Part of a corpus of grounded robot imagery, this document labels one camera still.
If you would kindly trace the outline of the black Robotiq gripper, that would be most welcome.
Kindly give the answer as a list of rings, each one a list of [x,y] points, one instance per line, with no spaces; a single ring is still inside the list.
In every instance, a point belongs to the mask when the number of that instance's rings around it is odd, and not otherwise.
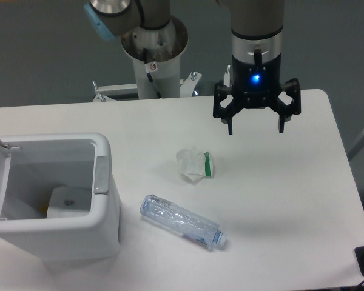
[[[280,83],[281,56],[269,62],[256,66],[232,58],[233,85],[232,87],[218,82],[214,86],[212,116],[221,119],[227,125],[228,134],[233,134],[232,118],[234,110],[259,109],[269,107],[279,115],[278,131],[283,133],[285,122],[290,121],[292,115],[301,114],[301,88],[297,78]],[[291,98],[285,104],[280,94],[285,92]],[[226,106],[221,103],[231,97]]]

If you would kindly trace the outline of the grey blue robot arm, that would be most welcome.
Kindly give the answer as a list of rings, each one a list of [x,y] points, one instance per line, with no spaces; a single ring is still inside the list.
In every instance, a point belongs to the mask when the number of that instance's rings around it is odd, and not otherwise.
[[[283,1],[220,1],[229,10],[233,81],[214,86],[213,116],[226,125],[243,109],[270,108],[278,130],[301,112],[298,79],[280,82]],[[141,99],[181,96],[180,57],[188,43],[169,1],[89,1],[84,9],[103,39],[120,38],[134,64]]]

